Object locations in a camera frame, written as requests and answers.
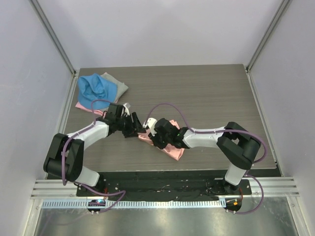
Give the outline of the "grey cloth napkin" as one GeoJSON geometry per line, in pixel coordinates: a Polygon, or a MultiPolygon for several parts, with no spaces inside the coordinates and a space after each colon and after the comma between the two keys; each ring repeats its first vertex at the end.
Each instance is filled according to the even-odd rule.
{"type": "Polygon", "coordinates": [[[117,103],[120,97],[128,90],[128,86],[108,73],[102,74],[101,77],[107,81],[113,82],[117,86],[117,94],[114,100],[114,102],[117,103]]]}

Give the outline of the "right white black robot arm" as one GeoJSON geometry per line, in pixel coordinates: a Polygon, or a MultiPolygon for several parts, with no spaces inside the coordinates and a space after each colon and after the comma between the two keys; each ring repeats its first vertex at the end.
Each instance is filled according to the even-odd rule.
{"type": "Polygon", "coordinates": [[[262,142],[249,134],[235,122],[216,129],[178,128],[169,120],[150,118],[146,128],[153,145],[164,149],[168,145],[175,148],[218,148],[230,161],[223,178],[222,188],[227,194],[234,194],[240,188],[245,173],[251,169],[262,142]]]}

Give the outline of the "pink satin napkin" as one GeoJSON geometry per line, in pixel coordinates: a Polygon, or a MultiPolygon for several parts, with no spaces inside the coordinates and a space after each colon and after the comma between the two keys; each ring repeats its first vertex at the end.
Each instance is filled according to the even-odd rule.
{"type": "MultiPolygon", "coordinates": [[[[181,144],[181,141],[176,140],[177,138],[179,138],[181,131],[178,123],[175,120],[167,120],[165,118],[162,118],[157,121],[155,125],[155,131],[161,134],[170,134],[172,144],[167,145],[166,148],[160,150],[171,158],[178,161],[184,154],[185,150],[184,146],[181,144]]],[[[138,138],[139,140],[144,141],[151,146],[154,146],[153,142],[151,141],[151,133],[149,129],[146,130],[146,133],[138,133],[138,138]]]]}

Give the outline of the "blue cloth napkin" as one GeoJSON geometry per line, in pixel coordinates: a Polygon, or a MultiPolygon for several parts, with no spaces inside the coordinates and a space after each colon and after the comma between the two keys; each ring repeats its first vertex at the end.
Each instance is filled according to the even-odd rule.
{"type": "Polygon", "coordinates": [[[79,77],[77,86],[78,102],[87,109],[91,109],[94,100],[97,100],[93,103],[94,110],[105,109],[114,102],[117,94],[117,86],[96,73],[79,77]]]}

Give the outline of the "left aluminium frame post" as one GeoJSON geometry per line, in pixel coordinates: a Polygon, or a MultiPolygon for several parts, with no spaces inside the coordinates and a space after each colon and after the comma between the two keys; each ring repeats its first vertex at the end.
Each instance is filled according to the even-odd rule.
{"type": "Polygon", "coordinates": [[[31,4],[31,6],[33,7],[35,13],[37,14],[38,18],[40,19],[41,23],[43,24],[47,34],[49,35],[50,39],[52,40],[54,46],[56,47],[58,53],[60,54],[61,58],[63,59],[64,63],[66,64],[71,75],[75,75],[76,70],[73,67],[72,63],[70,62],[69,57],[67,56],[61,42],[59,41],[53,27],[51,26],[45,12],[42,9],[39,1],[38,0],[29,0],[29,2],[31,4]]]}

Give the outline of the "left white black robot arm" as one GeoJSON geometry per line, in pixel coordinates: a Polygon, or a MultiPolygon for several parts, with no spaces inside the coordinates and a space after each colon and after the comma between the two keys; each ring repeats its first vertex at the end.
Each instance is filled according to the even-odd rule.
{"type": "Polygon", "coordinates": [[[84,151],[116,131],[121,131],[125,138],[146,132],[137,114],[129,112],[128,104],[111,103],[107,112],[92,124],[77,132],[58,133],[53,137],[43,165],[44,172],[60,177],[64,182],[87,185],[92,195],[100,196],[105,184],[99,173],[83,166],[84,151]]]}

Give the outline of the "aluminium frame post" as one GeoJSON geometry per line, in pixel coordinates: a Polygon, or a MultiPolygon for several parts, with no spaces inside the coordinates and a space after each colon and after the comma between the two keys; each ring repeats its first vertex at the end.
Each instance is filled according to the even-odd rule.
{"type": "Polygon", "coordinates": [[[39,1],[38,0],[29,0],[29,2],[31,4],[31,6],[33,7],[35,13],[37,14],[38,18],[40,19],[41,23],[43,24],[47,34],[49,35],[50,39],[52,40],[54,46],[56,47],[58,53],[60,54],[61,58],[63,59],[64,63],[66,64],[71,75],[75,75],[76,70],[73,67],[72,63],[70,62],[69,57],[67,56],[61,42],[59,41],[53,27],[51,26],[45,12],[42,9],[39,1]]]}
{"type": "Polygon", "coordinates": [[[269,39],[271,38],[273,32],[276,30],[279,22],[281,21],[282,17],[286,13],[287,9],[289,8],[292,0],[282,0],[279,7],[277,8],[270,24],[268,25],[263,37],[261,38],[253,56],[251,57],[248,65],[245,67],[246,72],[249,73],[253,66],[255,65],[257,59],[259,58],[260,54],[262,53],[263,49],[267,45],[269,39]]]}

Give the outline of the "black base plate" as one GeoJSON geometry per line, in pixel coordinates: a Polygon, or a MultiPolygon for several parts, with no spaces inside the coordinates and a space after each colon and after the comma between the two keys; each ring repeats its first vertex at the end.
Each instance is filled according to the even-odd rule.
{"type": "Polygon", "coordinates": [[[225,171],[155,171],[155,172],[103,172],[97,184],[90,189],[85,185],[77,191],[79,196],[92,196],[95,192],[117,193],[126,191],[131,201],[187,200],[188,198],[219,195],[251,195],[247,179],[232,186],[223,179],[225,171]]]}

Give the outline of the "right aluminium frame post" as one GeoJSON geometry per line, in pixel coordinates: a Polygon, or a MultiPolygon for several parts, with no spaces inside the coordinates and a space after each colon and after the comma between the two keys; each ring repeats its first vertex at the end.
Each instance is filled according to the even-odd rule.
{"type": "Polygon", "coordinates": [[[268,25],[263,37],[261,38],[253,56],[251,57],[248,65],[245,67],[246,72],[249,73],[253,66],[255,65],[257,59],[259,58],[260,54],[262,53],[263,49],[267,45],[269,39],[271,38],[273,32],[276,30],[279,22],[281,21],[282,17],[286,13],[287,9],[289,8],[292,0],[282,0],[279,7],[277,8],[270,24],[268,25]]]}

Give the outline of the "pink cloth under pile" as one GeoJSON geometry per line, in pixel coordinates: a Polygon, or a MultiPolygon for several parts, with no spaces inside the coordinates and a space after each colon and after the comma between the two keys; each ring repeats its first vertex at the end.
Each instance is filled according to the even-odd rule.
{"type": "MultiPolygon", "coordinates": [[[[76,105],[75,105],[75,107],[78,108],[78,109],[80,109],[80,110],[83,110],[83,111],[92,113],[92,110],[85,108],[84,106],[82,106],[82,105],[80,104],[80,102],[77,102],[76,105]]],[[[101,110],[94,110],[94,113],[95,113],[96,115],[99,115],[99,116],[104,116],[104,114],[105,114],[107,111],[108,111],[108,108],[105,108],[105,109],[101,109],[101,110]]]]}

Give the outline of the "aluminium front rail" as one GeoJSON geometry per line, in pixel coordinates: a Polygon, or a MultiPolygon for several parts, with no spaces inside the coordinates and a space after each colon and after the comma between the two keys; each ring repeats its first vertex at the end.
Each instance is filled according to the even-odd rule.
{"type": "MultiPolygon", "coordinates": [[[[299,191],[292,177],[259,177],[265,197],[299,197],[299,191]]],[[[77,187],[73,183],[63,185],[59,179],[36,180],[31,199],[74,199],[77,187]]]]}

